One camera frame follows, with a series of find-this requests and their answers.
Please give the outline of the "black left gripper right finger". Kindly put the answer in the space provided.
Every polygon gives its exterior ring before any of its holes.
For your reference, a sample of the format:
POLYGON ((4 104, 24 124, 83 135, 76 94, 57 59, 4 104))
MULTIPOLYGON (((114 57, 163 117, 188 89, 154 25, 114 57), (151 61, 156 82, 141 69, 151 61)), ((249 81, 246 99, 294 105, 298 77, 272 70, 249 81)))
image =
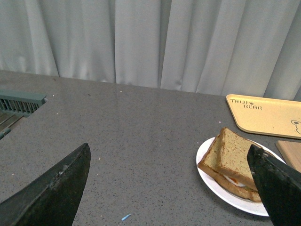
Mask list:
POLYGON ((261 201, 275 226, 301 224, 301 173, 256 145, 247 161, 261 201))

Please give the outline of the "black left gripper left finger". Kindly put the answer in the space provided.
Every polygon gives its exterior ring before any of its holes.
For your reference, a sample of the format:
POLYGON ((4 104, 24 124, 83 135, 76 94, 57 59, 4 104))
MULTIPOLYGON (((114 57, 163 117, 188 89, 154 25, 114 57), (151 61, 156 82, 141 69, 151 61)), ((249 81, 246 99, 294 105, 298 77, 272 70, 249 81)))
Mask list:
POLYGON ((82 144, 22 190, 0 204, 2 226, 71 226, 90 169, 82 144))

